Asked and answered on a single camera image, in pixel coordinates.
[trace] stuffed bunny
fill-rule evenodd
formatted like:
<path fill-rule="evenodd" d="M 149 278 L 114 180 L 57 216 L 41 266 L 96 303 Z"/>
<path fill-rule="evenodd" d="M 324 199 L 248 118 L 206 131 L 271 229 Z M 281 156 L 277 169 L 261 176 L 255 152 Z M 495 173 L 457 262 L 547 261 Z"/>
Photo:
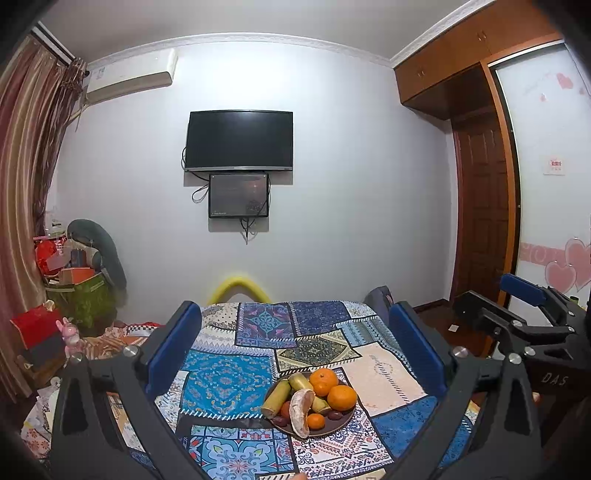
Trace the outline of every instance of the stuffed bunny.
<path fill-rule="evenodd" d="M 70 355 L 73 353 L 83 352 L 84 342 L 80 339 L 80 333 L 78 332 L 76 325 L 68 322 L 68 319 L 65 317 L 62 321 L 63 325 L 59 320 L 56 320 L 56 325 L 61 333 L 64 343 L 66 344 L 66 358 L 70 358 Z"/>

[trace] small sign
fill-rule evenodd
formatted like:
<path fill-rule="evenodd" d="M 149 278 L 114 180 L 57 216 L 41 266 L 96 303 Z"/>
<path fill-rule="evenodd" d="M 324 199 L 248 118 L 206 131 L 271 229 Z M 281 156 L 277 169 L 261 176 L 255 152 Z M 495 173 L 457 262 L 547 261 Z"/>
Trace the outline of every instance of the small sign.
<path fill-rule="evenodd" d="M 561 158 L 549 158 L 544 161 L 544 175 L 565 175 L 564 160 Z"/>

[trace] cardboard box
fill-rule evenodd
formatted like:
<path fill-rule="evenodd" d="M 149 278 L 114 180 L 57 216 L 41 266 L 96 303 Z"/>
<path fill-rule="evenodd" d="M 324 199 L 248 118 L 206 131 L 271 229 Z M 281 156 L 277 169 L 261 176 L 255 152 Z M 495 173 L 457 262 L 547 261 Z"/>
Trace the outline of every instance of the cardboard box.
<path fill-rule="evenodd" d="M 60 285 L 78 285 L 95 275 L 94 268 L 62 268 L 60 270 Z"/>

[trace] orange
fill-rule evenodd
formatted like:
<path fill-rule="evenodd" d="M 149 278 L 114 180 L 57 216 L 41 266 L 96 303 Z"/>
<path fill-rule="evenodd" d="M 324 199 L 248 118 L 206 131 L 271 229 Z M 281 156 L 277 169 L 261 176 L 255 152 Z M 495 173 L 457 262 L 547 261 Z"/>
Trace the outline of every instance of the orange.
<path fill-rule="evenodd" d="M 320 430 L 324 428 L 324 417 L 319 413 L 308 415 L 308 427 L 310 430 Z"/>
<path fill-rule="evenodd" d="M 357 402 L 357 393 L 347 385 L 337 385 L 330 389 L 329 396 L 326 397 L 330 408 L 337 411 L 350 410 Z"/>
<path fill-rule="evenodd" d="M 281 406 L 281 411 L 280 414 L 283 418 L 289 420 L 290 419 L 290 403 L 289 401 L 286 401 L 282 406 Z"/>
<path fill-rule="evenodd" d="M 316 395 L 318 395 L 319 397 L 325 397 L 329 394 L 329 391 L 331 389 L 331 386 L 324 382 L 324 381 L 319 381 L 316 382 L 314 385 L 314 393 Z"/>
<path fill-rule="evenodd" d="M 310 375 L 308 381 L 313 387 L 319 382 L 325 382 L 329 386 L 329 390 L 339 384 L 339 378 L 330 368 L 319 368 Z"/>

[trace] wall-mounted tv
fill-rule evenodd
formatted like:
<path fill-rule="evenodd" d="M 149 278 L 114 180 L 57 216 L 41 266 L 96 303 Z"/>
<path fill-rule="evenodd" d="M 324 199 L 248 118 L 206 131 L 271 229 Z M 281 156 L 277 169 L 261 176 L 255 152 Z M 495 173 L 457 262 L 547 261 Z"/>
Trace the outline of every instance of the wall-mounted tv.
<path fill-rule="evenodd" d="M 191 112 L 184 169 L 292 170 L 293 112 Z"/>

